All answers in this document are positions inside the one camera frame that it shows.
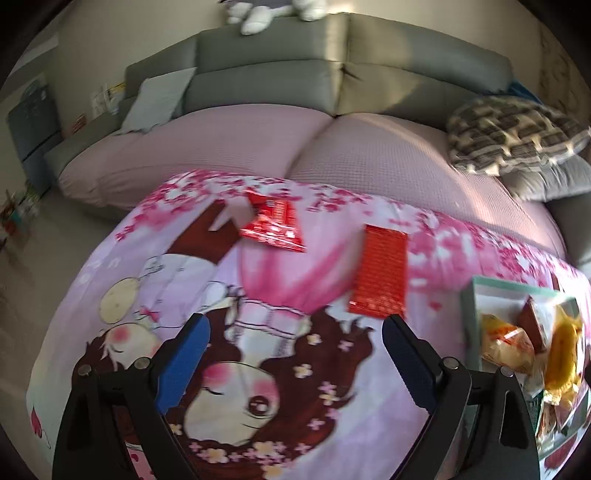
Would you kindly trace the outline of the red patterned packet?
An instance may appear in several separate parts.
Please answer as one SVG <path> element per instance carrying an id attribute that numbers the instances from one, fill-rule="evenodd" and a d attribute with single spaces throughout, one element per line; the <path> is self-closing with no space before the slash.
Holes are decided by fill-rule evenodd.
<path id="1" fill-rule="evenodd" d="M 406 316 L 408 235 L 366 225 L 349 313 L 385 319 Z"/>

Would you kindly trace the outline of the white peach crisp packet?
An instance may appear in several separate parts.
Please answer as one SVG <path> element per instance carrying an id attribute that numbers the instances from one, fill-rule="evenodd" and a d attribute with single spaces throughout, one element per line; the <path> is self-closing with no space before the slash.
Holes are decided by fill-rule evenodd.
<path id="1" fill-rule="evenodd" d="M 525 330 L 495 315 L 481 317 L 481 358 L 499 367 L 529 375 L 535 351 Z"/>

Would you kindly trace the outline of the red milk biscuit packet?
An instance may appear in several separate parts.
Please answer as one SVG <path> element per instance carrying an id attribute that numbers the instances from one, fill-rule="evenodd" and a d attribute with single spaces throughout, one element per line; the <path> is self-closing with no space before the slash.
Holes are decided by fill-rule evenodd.
<path id="1" fill-rule="evenodd" d="M 556 318 L 556 307 L 536 301 L 532 296 L 526 300 L 517 317 L 517 325 L 528 335 L 536 355 L 550 349 Z"/>

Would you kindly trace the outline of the orange bread packet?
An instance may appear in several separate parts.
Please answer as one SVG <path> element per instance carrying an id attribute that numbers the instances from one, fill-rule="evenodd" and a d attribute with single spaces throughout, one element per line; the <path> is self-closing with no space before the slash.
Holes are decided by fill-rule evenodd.
<path id="1" fill-rule="evenodd" d="M 556 318 L 544 374 L 544 401 L 554 406 L 572 404 L 581 384 L 579 346 L 583 323 L 569 316 L 562 306 L 556 307 Z"/>

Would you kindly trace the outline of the red triangular snack packet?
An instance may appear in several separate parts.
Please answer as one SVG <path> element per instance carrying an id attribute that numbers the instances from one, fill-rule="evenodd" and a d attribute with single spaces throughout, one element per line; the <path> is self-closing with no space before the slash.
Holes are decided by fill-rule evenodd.
<path id="1" fill-rule="evenodd" d="M 297 220 L 297 210 L 290 200 L 273 198 L 254 191 L 247 191 L 246 197 L 252 206 L 254 217 L 239 230 L 243 238 L 304 253 L 304 238 Z"/>

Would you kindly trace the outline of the mint green cardboard tray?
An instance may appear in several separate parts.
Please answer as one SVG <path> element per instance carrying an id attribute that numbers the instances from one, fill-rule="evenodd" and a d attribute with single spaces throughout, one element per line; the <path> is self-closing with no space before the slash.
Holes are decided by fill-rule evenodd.
<path id="1" fill-rule="evenodd" d="M 466 365 L 494 372 L 513 368 L 536 435 L 538 455 L 549 458 L 575 444 L 585 430 L 589 387 L 580 379 L 561 398 L 544 383 L 557 322 L 582 318 L 577 299 L 567 293 L 475 276 L 460 293 Z"/>

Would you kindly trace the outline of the pink cartoon printed blanket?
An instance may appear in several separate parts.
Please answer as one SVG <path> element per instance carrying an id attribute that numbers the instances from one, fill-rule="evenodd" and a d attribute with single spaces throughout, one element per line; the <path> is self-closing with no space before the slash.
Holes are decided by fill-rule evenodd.
<path id="1" fill-rule="evenodd" d="M 243 238 L 247 191 L 290 200 L 305 251 Z M 26 402 L 47 459 L 76 369 L 151 357 L 194 313 L 204 358 L 166 414 L 204 479 L 386 479 L 426 420 L 382 341 L 349 313 L 366 225 L 408 235 L 406 319 L 443 356 L 464 353 L 459 295 L 475 276 L 559 286 L 590 312 L 586 276 L 560 257 L 432 210 L 331 185 L 194 170 L 161 184 L 73 280 Z"/>

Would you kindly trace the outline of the pink sofa seat cover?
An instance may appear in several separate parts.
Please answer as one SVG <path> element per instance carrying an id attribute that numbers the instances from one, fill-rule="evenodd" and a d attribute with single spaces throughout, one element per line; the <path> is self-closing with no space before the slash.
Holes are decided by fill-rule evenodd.
<path id="1" fill-rule="evenodd" d="M 67 197 L 95 209 L 128 211 L 171 176 L 202 168 L 382 195 L 566 254 L 544 205 L 514 199 L 495 178 L 456 171 L 444 132 L 391 116 L 235 105 L 124 134 L 106 114 L 46 161 Z"/>

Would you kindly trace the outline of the black cream patterned pillow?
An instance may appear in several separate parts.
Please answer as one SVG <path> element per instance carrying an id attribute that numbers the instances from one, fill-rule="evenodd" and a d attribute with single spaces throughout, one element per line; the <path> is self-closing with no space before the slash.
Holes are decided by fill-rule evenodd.
<path id="1" fill-rule="evenodd" d="M 447 124 L 452 165 L 499 177 L 564 163 L 590 143 L 590 128 L 544 104 L 515 96 L 473 99 Z"/>

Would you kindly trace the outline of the light grey small cushion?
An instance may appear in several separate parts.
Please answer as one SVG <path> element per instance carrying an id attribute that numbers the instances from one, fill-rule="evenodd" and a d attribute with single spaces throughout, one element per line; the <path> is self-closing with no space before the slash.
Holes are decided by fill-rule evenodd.
<path id="1" fill-rule="evenodd" d="M 187 68 L 145 79 L 134 97 L 119 102 L 117 134 L 147 133 L 168 123 L 180 111 L 194 74 L 195 68 Z"/>

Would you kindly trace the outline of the blue cloth behind pillows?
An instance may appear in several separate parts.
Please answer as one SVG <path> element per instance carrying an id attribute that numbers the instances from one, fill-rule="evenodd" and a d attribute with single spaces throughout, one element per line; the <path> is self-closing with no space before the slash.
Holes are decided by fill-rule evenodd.
<path id="1" fill-rule="evenodd" d="M 537 104 L 542 104 L 542 101 L 520 81 L 513 80 L 506 90 L 506 94 L 513 97 L 525 99 Z"/>

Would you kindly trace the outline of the grey sofa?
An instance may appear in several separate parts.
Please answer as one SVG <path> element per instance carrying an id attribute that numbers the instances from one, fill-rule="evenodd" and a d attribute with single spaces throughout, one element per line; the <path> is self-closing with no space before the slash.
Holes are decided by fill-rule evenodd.
<path id="1" fill-rule="evenodd" d="M 455 109 L 505 91 L 513 77 L 510 61 L 493 51 L 434 30 L 342 13 L 310 23 L 281 18 L 252 37 L 236 26 L 206 30 L 130 65 L 123 99 L 147 78 L 187 68 L 195 74 L 170 121 L 216 107 L 270 104 L 334 118 L 391 116 L 444 133 Z M 588 271 L 589 195 L 532 203 L 556 222 L 564 258 Z"/>

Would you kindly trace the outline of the patterned beige curtain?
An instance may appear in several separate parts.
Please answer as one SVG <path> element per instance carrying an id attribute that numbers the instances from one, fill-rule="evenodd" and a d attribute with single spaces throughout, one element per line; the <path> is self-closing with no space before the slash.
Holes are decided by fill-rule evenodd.
<path id="1" fill-rule="evenodd" d="M 578 121 L 590 123 L 590 88 L 558 39 L 540 24 L 539 97 Z"/>

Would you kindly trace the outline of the grey white plush toy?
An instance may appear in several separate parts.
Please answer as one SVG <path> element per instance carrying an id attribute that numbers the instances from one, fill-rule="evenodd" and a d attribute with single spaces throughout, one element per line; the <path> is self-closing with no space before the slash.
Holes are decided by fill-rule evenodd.
<path id="1" fill-rule="evenodd" d="M 311 22 L 328 15 L 325 0 L 221 0 L 219 4 L 228 14 L 228 24 L 239 25 L 243 36 L 263 32 L 280 17 L 296 16 Z"/>

